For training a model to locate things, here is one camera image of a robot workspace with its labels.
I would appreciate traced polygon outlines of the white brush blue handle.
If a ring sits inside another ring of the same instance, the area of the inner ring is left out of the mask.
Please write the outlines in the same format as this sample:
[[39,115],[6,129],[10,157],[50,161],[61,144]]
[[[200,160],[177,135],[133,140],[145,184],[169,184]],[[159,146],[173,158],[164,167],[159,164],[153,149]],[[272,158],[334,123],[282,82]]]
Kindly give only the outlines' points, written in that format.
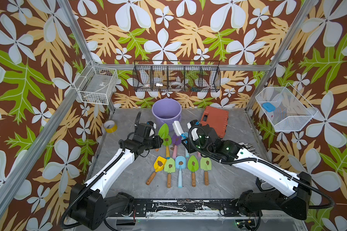
[[181,137],[182,140],[185,140],[184,143],[187,144],[189,134],[188,134],[188,132],[183,131],[181,124],[178,120],[173,122],[173,129],[174,129],[176,136]]

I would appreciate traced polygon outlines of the yellow square trowel wooden handle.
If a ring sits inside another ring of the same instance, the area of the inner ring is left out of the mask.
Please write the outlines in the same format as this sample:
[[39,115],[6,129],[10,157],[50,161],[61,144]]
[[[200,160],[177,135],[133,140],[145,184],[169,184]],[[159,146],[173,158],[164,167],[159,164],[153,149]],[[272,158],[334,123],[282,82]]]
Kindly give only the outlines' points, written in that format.
[[165,163],[166,163],[167,159],[158,156],[155,163],[154,163],[154,172],[150,175],[150,177],[148,178],[148,180],[146,181],[146,185],[150,185],[151,182],[153,181],[153,179],[155,178],[157,172],[162,171]]

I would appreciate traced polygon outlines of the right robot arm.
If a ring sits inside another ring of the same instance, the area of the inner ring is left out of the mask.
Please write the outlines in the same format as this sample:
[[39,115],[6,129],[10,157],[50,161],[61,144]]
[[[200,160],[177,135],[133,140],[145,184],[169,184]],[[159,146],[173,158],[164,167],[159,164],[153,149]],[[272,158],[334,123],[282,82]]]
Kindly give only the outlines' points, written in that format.
[[199,152],[220,164],[245,170],[272,186],[272,189],[258,193],[243,192],[236,200],[241,214],[279,210],[293,218],[306,220],[310,209],[334,207],[335,202],[330,196],[312,186],[312,177],[308,173],[290,172],[259,158],[247,145],[219,138],[208,125],[191,122],[188,129],[188,137],[183,141],[188,152]]

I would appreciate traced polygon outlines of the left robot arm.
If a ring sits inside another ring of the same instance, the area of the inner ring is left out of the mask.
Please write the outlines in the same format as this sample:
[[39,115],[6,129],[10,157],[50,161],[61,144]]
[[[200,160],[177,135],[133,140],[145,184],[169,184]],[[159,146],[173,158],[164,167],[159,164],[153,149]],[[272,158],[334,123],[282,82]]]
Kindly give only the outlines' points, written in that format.
[[112,159],[87,182],[72,188],[69,206],[59,222],[61,229],[83,225],[95,230],[114,213],[129,215],[133,212],[132,196],[122,192],[109,198],[106,195],[116,179],[139,155],[161,147],[163,139],[155,133],[155,129],[156,124],[152,121],[136,123],[127,139],[119,140],[119,148]]

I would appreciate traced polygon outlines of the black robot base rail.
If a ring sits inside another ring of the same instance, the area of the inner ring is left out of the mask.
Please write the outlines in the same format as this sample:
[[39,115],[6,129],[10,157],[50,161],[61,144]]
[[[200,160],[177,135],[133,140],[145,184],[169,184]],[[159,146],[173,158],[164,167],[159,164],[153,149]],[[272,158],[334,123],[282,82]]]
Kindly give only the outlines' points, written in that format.
[[137,217],[155,215],[204,217],[258,217],[261,211],[249,212],[238,205],[238,199],[176,199],[152,200],[136,199],[133,202],[133,213]]

